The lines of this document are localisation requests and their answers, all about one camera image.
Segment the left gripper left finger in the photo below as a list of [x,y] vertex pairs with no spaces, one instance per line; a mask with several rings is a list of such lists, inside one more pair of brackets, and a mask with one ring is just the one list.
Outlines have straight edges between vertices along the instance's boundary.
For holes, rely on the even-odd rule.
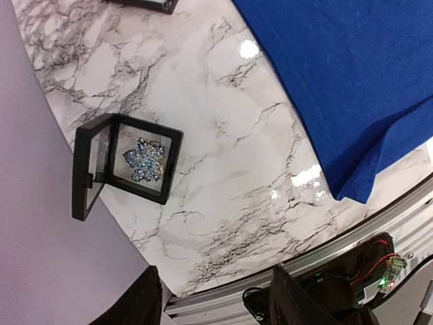
[[149,266],[126,292],[90,325],[159,325],[162,285],[156,266]]

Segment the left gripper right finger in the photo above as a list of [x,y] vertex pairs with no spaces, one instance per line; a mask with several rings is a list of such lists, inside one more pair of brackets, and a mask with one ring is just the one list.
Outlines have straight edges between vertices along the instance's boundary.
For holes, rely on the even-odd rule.
[[269,309],[271,324],[340,324],[280,265],[273,268],[269,287]]

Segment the sparkly flower brooch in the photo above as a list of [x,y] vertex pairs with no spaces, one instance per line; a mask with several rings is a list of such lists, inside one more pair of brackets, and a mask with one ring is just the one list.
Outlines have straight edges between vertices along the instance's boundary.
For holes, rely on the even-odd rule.
[[164,175],[165,153],[166,147],[160,142],[140,137],[134,148],[122,154],[126,164],[132,169],[131,180],[134,182],[159,181]]

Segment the blue printed t-shirt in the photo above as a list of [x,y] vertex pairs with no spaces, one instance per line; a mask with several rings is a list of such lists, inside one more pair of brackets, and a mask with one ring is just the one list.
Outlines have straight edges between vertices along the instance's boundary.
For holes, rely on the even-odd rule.
[[236,1],[336,200],[432,137],[431,1]]

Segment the near black display box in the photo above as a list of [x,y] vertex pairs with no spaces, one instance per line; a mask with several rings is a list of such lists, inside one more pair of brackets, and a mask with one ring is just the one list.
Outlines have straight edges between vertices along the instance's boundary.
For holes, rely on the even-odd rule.
[[[164,175],[159,181],[131,180],[122,154],[142,137],[166,147]],[[72,167],[72,217],[85,221],[104,186],[166,204],[183,132],[123,114],[105,113],[76,129]]]

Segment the black display box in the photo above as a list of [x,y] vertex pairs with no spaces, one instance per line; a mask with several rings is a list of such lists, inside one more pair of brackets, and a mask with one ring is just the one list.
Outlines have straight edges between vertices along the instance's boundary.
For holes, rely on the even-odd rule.
[[[142,137],[166,147],[164,175],[159,181],[131,180],[122,154]],[[104,186],[166,204],[183,132],[123,114],[105,113],[76,129],[72,167],[72,217],[85,221]]]
[[161,14],[171,15],[177,6],[178,0],[110,0],[110,2],[126,7],[136,7]]

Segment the far black display box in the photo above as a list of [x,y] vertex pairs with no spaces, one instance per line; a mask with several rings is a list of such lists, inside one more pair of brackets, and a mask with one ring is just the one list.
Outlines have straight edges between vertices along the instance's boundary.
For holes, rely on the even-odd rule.
[[178,0],[110,0],[110,2],[126,7],[136,7],[161,14],[171,15],[177,6]]

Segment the aluminium front rail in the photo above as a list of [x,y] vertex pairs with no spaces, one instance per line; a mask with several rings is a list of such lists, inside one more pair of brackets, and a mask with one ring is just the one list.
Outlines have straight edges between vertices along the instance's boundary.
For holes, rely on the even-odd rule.
[[[356,227],[283,266],[293,276],[303,276],[382,232],[392,236],[395,251],[409,260],[409,268],[432,254],[431,177]],[[176,324],[255,324],[243,306],[242,293],[266,286],[271,275],[265,271],[188,298],[172,298],[165,312]]]

